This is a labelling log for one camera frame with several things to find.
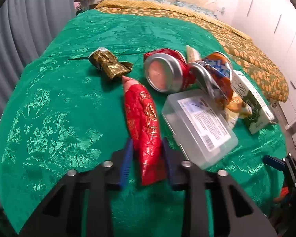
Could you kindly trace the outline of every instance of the green and white carton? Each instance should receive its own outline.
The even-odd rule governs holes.
[[[232,72],[232,89],[252,108],[252,115],[244,119],[251,134],[255,134],[274,119],[265,101],[245,75],[237,70]]]

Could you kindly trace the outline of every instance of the plastic container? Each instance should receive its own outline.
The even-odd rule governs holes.
[[[215,103],[200,89],[168,96],[162,116],[186,158],[206,169],[238,144]]]

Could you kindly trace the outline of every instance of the screw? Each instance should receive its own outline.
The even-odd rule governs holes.
[[[74,170],[74,169],[70,169],[70,170],[67,171],[67,175],[69,175],[69,176],[75,176],[76,173],[77,173],[77,171]]]
[[[220,175],[220,176],[226,176],[226,175],[228,175],[228,173],[226,172],[226,170],[223,170],[223,169],[218,170],[217,174]]]
[[[181,162],[181,165],[184,166],[184,167],[191,167],[192,164],[190,163],[190,161],[182,161]]]
[[[102,166],[104,166],[104,167],[111,167],[111,166],[113,166],[113,162],[112,161],[104,161],[102,163]]]

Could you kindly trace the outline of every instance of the crumpled gold foil wrapper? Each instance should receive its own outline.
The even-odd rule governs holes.
[[[132,63],[127,61],[118,62],[115,55],[105,47],[100,47],[91,53],[89,61],[96,66],[97,69],[105,72],[111,80],[126,75],[133,69]]]

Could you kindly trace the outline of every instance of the blue curtain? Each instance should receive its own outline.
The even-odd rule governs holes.
[[[0,8],[0,118],[23,68],[75,16],[73,0],[6,0]]]

